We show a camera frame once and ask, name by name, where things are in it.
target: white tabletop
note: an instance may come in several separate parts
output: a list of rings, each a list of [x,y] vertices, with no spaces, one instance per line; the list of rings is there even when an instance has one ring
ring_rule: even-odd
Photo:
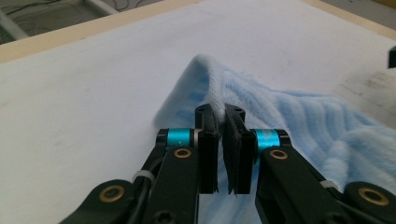
[[[189,61],[341,96],[396,127],[396,41],[300,1],[210,0],[0,65],[0,222],[55,223],[131,179]]]

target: floor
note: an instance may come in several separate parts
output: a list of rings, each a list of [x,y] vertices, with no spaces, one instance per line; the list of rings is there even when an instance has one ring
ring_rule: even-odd
[[[102,0],[118,12],[162,0]],[[372,0],[322,0],[396,30],[396,9]],[[0,0],[0,8],[27,35],[40,35],[106,16],[85,0]],[[0,44],[18,39],[0,26]]]

